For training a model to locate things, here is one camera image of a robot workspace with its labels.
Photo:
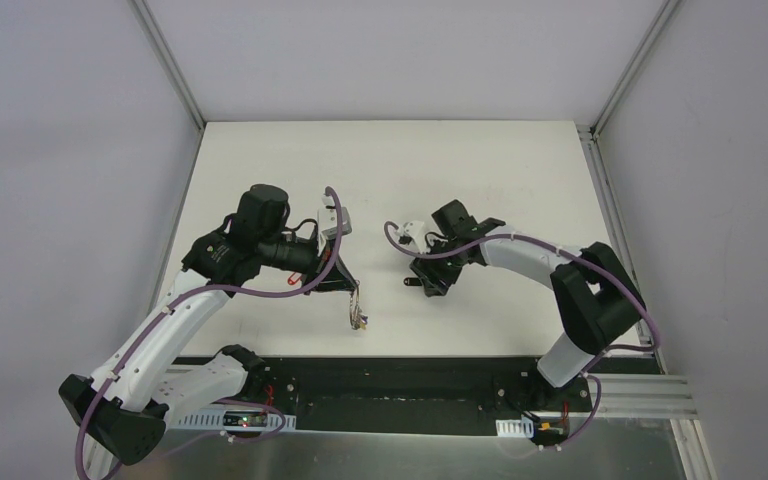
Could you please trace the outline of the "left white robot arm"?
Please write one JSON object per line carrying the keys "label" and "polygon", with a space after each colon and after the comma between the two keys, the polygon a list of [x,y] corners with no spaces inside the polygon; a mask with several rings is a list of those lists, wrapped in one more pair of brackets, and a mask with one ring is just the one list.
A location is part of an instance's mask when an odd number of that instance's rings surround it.
{"label": "left white robot arm", "polygon": [[288,194],[256,184],[219,227],[197,238],[167,293],[124,344],[91,374],[72,374],[58,393],[79,433],[74,447],[78,475],[86,478],[85,444],[93,440],[118,465],[143,461],[167,429],[213,403],[235,398],[268,410],[266,362],[240,345],[219,349],[199,368],[174,380],[165,373],[206,322],[234,297],[254,296],[249,282],[263,269],[297,274],[297,288],[283,298],[313,292],[353,292],[340,251],[351,217],[337,192],[327,188],[303,238],[288,227]]}

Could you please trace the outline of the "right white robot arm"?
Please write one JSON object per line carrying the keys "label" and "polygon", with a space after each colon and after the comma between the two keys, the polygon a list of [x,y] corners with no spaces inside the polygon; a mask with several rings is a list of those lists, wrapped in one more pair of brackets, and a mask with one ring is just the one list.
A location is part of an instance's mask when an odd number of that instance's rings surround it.
{"label": "right white robot arm", "polygon": [[398,245],[416,247],[410,269],[426,296],[446,295],[468,265],[516,273],[554,295],[562,332],[528,375],[529,400],[540,409],[563,402],[567,384],[644,318],[642,296],[605,243],[553,244],[497,218],[478,221],[458,200],[435,211],[432,220],[433,231],[420,221],[392,230]]}

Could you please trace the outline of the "keyring with keys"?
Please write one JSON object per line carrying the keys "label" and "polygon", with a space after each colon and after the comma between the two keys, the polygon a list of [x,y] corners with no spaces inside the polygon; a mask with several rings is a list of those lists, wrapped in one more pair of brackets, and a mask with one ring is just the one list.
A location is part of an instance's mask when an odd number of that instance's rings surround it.
{"label": "keyring with keys", "polygon": [[368,324],[368,316],[361,306],[360,284],[350,292],[348,318],[353,330],[365,330]]}

